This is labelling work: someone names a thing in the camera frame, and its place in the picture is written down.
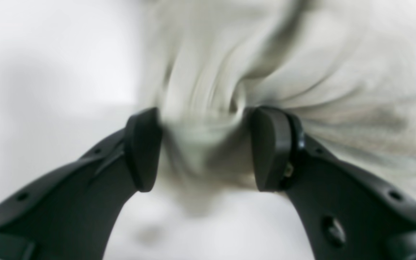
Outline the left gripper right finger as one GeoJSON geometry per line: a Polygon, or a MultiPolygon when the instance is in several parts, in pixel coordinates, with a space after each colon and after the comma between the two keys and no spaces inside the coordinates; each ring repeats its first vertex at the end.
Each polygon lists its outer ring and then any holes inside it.
{"type": "Polygon", "coordinates": [[[252,158],[259,191],[283,191],[316,260],[416,260],[416,201],[336,158],[283,110],[253,108],[252,158]]]}

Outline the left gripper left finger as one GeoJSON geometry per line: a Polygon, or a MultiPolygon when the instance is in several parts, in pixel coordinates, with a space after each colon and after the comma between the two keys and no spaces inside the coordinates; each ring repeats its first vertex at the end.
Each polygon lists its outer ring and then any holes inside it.
{"type": "Polygon", "coordinates": [[[0,260],[102,260],[124,204],[152,190],[163,130],[157,108],[78,160],[0,203],[0,260]]]}

